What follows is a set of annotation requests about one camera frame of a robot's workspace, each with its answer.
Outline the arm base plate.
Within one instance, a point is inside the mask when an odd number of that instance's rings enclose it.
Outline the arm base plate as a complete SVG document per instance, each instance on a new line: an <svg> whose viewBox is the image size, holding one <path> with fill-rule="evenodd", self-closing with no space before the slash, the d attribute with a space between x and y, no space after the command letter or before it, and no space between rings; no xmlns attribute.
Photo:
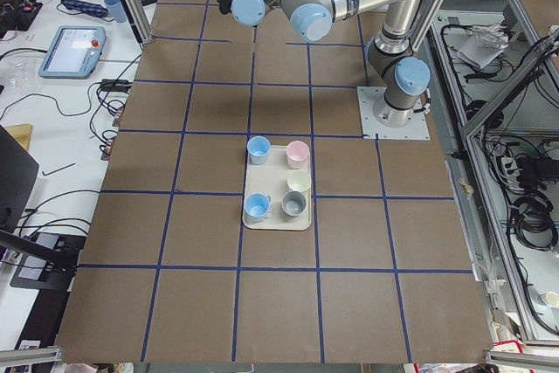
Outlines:
<svg viewBox="0 0 559 373"><path fill-rule="evenodd" d="M385 101L384 86L359 86L357 99L362 136L370 140L429 141L426 115L430 112L429 89L416 97L412 109L396 110Z"/></svg>

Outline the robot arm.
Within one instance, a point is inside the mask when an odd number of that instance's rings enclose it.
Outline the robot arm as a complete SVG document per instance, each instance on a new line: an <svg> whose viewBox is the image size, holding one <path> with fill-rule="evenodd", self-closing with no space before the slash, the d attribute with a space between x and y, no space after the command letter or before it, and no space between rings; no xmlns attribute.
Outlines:
<svg viewBox="0 0 559 373"><path fill-rule="evenodd" d="M217 0L222 14L255 27L280 9L298 36L313 43L323 39L337 21L348 20L380 6L387 8L381 30L369 41L367 60L386 85L373 109L386 127L404 127L431 72L414 52L423 41L443 0Z"/></svg>

